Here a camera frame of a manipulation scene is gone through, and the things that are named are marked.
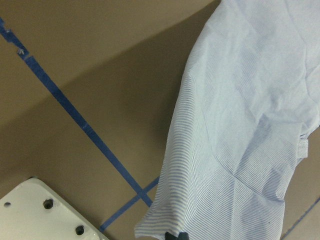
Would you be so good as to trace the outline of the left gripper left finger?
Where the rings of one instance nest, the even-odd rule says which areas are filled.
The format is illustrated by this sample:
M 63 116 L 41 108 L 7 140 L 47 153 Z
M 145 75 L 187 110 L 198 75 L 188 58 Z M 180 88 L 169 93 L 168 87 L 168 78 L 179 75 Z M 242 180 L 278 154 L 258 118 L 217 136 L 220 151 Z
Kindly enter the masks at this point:
M 169 232 L 166 232 L 165 233 L 165 240 L 178 240 L 178 237 L 169 233 Z

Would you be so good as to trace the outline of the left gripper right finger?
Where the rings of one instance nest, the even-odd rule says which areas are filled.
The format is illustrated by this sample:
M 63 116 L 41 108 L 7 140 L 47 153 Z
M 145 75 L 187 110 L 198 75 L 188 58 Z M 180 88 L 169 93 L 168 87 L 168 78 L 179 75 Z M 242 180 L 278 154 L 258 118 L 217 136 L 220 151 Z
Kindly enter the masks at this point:
M 189 240 L 189 234 L 187 232 L 180 232 L 178 235 L 179 240 Z

